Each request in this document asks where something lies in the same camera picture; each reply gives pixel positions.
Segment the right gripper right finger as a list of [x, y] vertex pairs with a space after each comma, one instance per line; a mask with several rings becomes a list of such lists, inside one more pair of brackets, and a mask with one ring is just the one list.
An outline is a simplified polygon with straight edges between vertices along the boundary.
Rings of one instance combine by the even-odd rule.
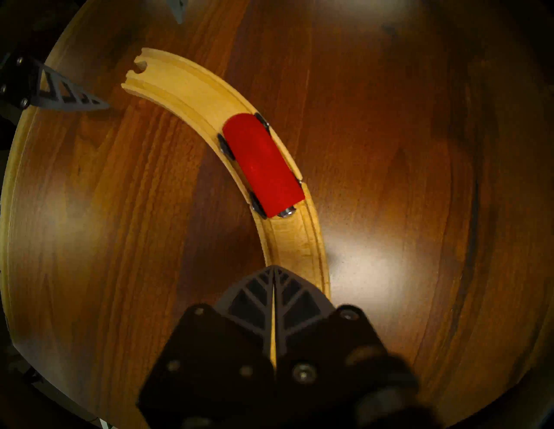
[[433, 428], [417, 377], [360, 308], [275, 266], [275, 316], [279, 428]]

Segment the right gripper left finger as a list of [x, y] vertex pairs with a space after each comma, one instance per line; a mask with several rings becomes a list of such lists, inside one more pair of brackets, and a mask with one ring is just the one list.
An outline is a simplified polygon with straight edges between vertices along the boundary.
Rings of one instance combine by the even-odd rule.
[[214, 427], [269, 397], [275, 268], [185, 310], [137, 399], [149, 428]]

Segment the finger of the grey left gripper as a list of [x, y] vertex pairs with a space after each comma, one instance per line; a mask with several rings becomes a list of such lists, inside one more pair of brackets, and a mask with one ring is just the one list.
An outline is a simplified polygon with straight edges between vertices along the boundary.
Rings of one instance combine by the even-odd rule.
[[109, 109], [109, 104], [51, 67], [23, 54], [1, 55], [1, 101], [26, 110], [78, 112]]
[[178, 24], [182, 24], [184, 21], [188, 2], [187, 0], [168, 0], [168, 7]]

